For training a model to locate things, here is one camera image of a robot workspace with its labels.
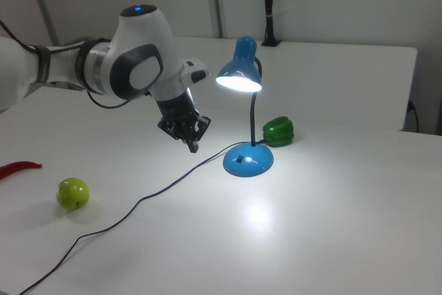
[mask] green bell pepper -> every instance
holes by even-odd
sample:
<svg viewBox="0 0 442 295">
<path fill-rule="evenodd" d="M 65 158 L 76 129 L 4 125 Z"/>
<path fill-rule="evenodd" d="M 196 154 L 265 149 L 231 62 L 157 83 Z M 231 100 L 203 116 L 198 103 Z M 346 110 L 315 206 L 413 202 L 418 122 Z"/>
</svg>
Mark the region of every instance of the green bell pepper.
<svg viewBox="0 0 442 295">
<path fill-rule="evenodd" d="M 266 143 L 273 148 L 288 145 L 295 137 L 293 123 L 288 117 L 277 117 L 267 122 L 262 132 Z"/>
</svg>

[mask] green apple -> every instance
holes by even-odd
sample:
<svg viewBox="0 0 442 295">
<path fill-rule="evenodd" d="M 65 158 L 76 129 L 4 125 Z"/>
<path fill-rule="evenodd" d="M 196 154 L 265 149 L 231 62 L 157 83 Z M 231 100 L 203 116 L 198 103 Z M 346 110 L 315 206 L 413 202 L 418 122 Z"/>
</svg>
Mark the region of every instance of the green apple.
<svg viewBox="0 0 442 295">
<path fill-rule="evenodd" d="M 68 211 L 79 209 L 89 199 L 89 187 L 79 178 L 67 178 L 57 189 L 57 202 Z"/>
</svg>

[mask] lamp shade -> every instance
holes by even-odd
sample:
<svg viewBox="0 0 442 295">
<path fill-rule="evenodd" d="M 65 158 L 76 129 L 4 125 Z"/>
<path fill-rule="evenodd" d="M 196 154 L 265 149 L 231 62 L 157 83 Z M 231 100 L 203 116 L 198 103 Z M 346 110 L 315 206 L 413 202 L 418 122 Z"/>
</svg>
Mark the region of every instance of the lamp shade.
<svg viewBox="0 0 442 295">
<path fill-rule="evenodd" d="M 237 91 L 260 91 L 261 76 L 255 67 L 255 54 L 255 39 L 250 36 L 239 38 L 233 59 L 220 70 L 216 82 Z"/>
</svg>

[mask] lamp base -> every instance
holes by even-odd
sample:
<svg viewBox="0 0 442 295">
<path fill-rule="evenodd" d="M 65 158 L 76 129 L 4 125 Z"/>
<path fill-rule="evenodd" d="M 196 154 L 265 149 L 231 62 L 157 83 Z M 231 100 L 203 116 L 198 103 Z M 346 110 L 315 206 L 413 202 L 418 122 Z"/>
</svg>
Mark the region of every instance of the lamp base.
<svg viewBox="0 0 442 295">
<path fill-rule="evenodd" d="M 230 174 L 249 177 L 264 173 L 273 164 L 273 154 L 264 145 L 239 144 L 224 156 L 222 165 Z"/>
</svg>

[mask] lamp neck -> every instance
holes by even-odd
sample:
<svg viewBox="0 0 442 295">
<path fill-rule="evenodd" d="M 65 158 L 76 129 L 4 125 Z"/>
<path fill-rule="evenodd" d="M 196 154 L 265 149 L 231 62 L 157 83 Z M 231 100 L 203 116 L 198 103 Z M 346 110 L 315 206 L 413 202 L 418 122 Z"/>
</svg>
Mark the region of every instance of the lamp neck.
<svg viewBox="0 0 442 295">
<path fill-rule="evenodd" d="M 255 63 L 258 66 L 258 73 L 260 73 L 260 77 L 262 77 L 262 65 L 261 61 L 255 57 Z M 253 93 L 251 97 L 251 103 L 250 103 L 250 140 L 251 145 L 256 145 L 256 138 L 255 138 L 255 100 L 258 93 Z"/>
</svg>

